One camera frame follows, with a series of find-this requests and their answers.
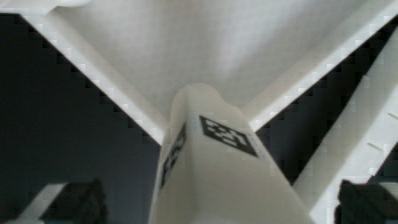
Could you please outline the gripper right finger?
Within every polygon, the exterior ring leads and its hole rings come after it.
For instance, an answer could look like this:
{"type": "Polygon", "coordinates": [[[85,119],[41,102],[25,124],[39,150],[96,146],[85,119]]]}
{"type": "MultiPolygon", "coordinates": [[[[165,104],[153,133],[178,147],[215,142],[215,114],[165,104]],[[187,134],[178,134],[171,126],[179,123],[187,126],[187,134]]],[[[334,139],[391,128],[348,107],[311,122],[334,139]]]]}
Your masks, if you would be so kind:
{"type": "Polygon", "coordinates": [[[398,224],[398,183],[341,182],[334,224],[398,224]]]}

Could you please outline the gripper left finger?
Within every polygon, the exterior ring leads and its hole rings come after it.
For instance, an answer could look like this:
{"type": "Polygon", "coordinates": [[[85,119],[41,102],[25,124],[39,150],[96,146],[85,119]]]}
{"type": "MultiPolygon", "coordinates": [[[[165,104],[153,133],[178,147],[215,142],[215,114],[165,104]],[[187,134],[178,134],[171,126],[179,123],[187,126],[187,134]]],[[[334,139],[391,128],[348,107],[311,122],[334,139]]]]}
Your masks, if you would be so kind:
{"type": "Polygon", "coordinates": [[[100,180],[48,184],[14,224],[108,224],[100,180]]]}

